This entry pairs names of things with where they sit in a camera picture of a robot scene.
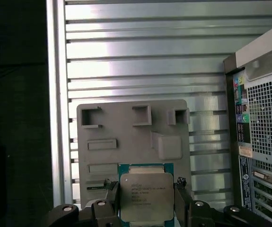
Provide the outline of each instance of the metal shutter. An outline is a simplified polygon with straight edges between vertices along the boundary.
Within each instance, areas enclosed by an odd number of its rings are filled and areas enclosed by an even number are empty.
[[[222,61],[272,28],[272,1],[124,2],[47,0],[54,205],[80,202],[77,105],[177,98],[196,199],[233,203]]]

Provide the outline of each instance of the computer case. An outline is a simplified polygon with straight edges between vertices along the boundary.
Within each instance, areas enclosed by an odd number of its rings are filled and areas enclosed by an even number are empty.
[[[272,222],[272,30],[223,63],[234,202]]]

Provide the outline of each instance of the metal mesh grille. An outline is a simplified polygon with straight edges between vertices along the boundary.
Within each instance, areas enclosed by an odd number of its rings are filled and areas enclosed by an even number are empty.
[[[272,156],[272,81],[248,89],[253,151]]]
[[[258,161],[258,160],[254,160],[254,166],[272,172],[272,164],[262,162],[262,161]]]

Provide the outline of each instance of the ribbed metal panel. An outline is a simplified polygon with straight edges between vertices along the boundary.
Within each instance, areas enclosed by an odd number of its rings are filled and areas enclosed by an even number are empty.
[[[272,28],[272,1],[89,3],[58,4],[66,22],[60,44],[67,56],[60,92],[68,100],[61,103],[61,139],[70,142],[69,148],[62,142],[65,202],[80,199],[79,184],[71,184],[79,178],[78,163],[70,164],[78,159],[79,104],[182,98],[191,111],[193,190],[211,195],[217,209],[229,205],[222,61]],[[216,190],[226,196],[214,199],[209,191]]]

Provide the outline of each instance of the black mechanical arm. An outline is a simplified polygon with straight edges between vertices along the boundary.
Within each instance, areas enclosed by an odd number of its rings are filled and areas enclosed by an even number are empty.
[[[227,206],[223,213],[206,202],[194,201],[185,188],[186,182],[178,180],[175,187],[175,213],[181,227],[272,227],[272,223],[238,206]],[[108,186],[107,197],[79,211],[75,205],[64,204],[52,209],[32,227],[121,227],[118,217],[120,185]]]

